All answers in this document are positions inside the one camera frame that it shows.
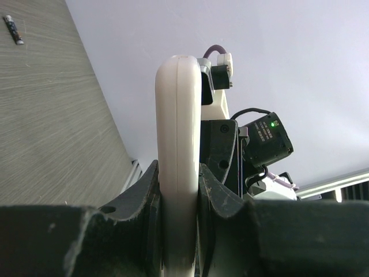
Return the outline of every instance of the gray cable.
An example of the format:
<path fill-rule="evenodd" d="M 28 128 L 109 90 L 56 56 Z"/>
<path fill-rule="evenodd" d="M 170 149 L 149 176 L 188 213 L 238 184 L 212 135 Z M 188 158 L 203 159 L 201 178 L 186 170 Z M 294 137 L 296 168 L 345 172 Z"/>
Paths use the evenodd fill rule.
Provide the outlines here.
<path fill-rule="evenodd" d="M 220 46 L 218 44 L 214 44 L 213 46 L 210 46 L 209 49 L 204 54 L 204 58 L 208 59 L 212 52 L 217 51 L 219 54 L 225 54 L 227 51 L 224 49 L 223 46 Z"/>

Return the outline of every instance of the wooden surface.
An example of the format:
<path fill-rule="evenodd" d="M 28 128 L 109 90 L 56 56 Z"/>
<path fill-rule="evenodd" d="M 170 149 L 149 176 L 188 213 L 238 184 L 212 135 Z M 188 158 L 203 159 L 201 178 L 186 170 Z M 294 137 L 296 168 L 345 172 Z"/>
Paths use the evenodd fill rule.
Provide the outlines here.
<path fill-rule="evenodd" d="M 25 42 L 0 21 L 0 205 L 105 204 L 131 162 L 64 0 L 1 0 L 0 14 Z"/>

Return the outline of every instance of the white trim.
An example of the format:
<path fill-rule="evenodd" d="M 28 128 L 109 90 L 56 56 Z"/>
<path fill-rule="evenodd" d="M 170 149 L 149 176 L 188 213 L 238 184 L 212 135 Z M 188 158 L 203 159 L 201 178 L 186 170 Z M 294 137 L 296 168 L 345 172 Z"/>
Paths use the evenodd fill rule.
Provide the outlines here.
<path fill-rule="evenodd" d="M 122 188 L 121 193 L 123 193 L 125 190 L 128 190 L 131 186 L 133 186 L 142 176 L 142 169 L 138 162 L 138 160 L 134 160 L 132 163 L 132 170 L 130 174 L 128 175 L 127 181 Z"/>
<path fill-rule="evenodd" d="M 341 177 L 333 181 L 326 181 L 317 185 L 302 187 L 296 194 L 302 199 L 322 194 L 325 192 L 331 192 L 332 190 L 346 188 L 347 186 L 353 186 L 362 182 L 369 181 L 369 169 L 365 169 L 354 174 Z"/>

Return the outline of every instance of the white backdrop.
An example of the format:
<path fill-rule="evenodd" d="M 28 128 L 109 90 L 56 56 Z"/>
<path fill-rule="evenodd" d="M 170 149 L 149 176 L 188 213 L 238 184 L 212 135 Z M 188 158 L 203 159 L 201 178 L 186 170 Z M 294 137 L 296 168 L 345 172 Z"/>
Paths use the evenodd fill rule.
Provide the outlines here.
<path fill-rule="evenodd" d="M 272 172 L 308 185 L 369 167 L 368 0 L 66 2 L 143 170 L 157 156 L 157 68 L 175 54 L 201 57 L 215 43 L 234 59 L 230 113 L 275 111 L 292 140 L 295 152 Z"/>

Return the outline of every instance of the battery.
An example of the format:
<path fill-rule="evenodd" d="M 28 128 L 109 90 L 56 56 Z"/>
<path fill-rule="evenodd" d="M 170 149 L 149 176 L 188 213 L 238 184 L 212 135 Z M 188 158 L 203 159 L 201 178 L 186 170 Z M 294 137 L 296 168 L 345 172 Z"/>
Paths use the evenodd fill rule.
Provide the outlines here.
<path fill-rule="evenodd" d="M 18 33 L 16 24 L 14 23 L 14 20 L 12 19 L 12 17 L 11 16 L 5 16 L 4 20 L 5 20 L 6 26 L 9 30 L 10 34 L 12 35 L 12 38 L 14 39 L 15 43 L 17 45 L 24 44 L 21 36 Z"/>

